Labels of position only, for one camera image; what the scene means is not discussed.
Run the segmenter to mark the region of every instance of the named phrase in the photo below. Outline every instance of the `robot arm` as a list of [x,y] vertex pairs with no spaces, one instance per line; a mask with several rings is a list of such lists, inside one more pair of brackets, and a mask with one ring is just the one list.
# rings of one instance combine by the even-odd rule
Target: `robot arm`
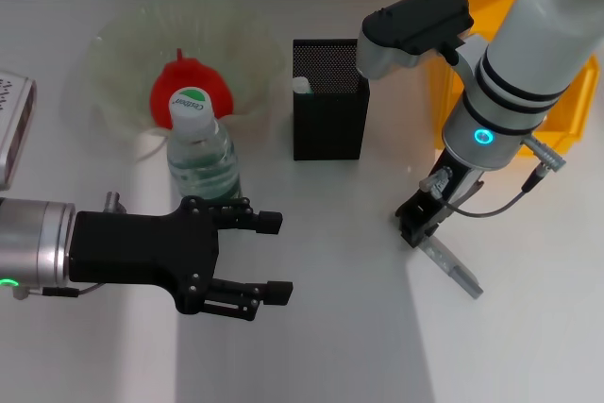
[[69,204],[5,199],[0,204],[0,284],[15,297],[78,297],[73,282],[156,285],[185,314],[199,312],[252,321],[265,305],[287,305],[291,282],[237,283],[213,278],[218,230],[278,234],[282,216],[249,206],[246,198],[208,202],[185,197],[165,216],[126,214],[109,193],[104,212],[75,215]]
[[[432,235],[453,211],[490,217],[509,208],[565,161],[532,132],[604,36],[604,0],[515,0],[491,43],[472,26],[467,0],[403,0],[368,16],[357,64],[368,78],[412,67],[436,50],[464,91],[443,129],[445,150],[420,190],[396,212],[403,238],[420,246],[473,297],[472,274]],[[522,145],[539,158],[521,193],[501,210],[473,214],[458,206],[482,186],[486,171],[507,166]]]

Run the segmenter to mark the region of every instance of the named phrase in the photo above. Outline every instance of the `white table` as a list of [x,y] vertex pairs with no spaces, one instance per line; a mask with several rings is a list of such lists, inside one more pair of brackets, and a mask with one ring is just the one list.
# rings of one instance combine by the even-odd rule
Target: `white table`
[[[63,120],[90,121],[85,100],[67,111],[66,88],[89,40],[143,1],[0,0],[0,68],[39,86],[7,196],[101,210],[116,190],[130,212],[176,206],[163,152],[125,164],[91,150]],[[396,0],[241,1],[266,16],[291,60],[292,39],[355,37],[365,15]],[[391,217],[433,160],[421,70],[372,84],[358,162],[292,160],[284,84],[269,134],[232,131],[245,194],[256,210],[281,210],[283,228],[277,237],[222,235],[216,276],[290,279],[290,305],[261,307],[246,323],[179,315],[158,288],[25,302],[1,292],[2,401],[595,401],[604,369],[603,101],[563,172],[508,213],[454,216],[439,230],[485,289],[474,301],[404,245]],[[489,175],[468,207],[505,203],[533,165]]]

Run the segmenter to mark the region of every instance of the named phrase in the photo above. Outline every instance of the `green indicator light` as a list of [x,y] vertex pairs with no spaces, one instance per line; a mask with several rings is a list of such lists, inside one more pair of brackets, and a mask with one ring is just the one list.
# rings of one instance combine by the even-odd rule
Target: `green indicator light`
[[12,278],[0,278],[0,287],[18,287],[19,282]]

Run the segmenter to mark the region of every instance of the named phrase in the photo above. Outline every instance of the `metal grater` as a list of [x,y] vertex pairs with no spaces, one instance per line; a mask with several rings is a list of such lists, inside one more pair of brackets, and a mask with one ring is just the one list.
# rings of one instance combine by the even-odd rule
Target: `metal grater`
[[10,186],[36,103],[36,83],[0,71],[0,189]]

